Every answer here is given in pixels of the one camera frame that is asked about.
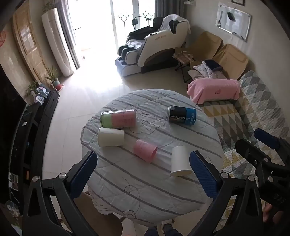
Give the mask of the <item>person's right hand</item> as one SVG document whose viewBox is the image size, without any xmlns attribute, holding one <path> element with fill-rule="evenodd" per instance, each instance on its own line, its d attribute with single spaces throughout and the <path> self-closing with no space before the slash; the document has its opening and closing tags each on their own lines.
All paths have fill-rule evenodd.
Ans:
<svg viewBox="0 0 290 236">
<path fill-rule="evenodd" d="M 263 208 L 264 223 L 273 222 L 275 224 L 278 224 L 282 216 L 283 216 L 282 211 L 275 211 L 273 210 L 273 206 L 271 204 L 265 203 L 265 206 Z"/>
</svg>

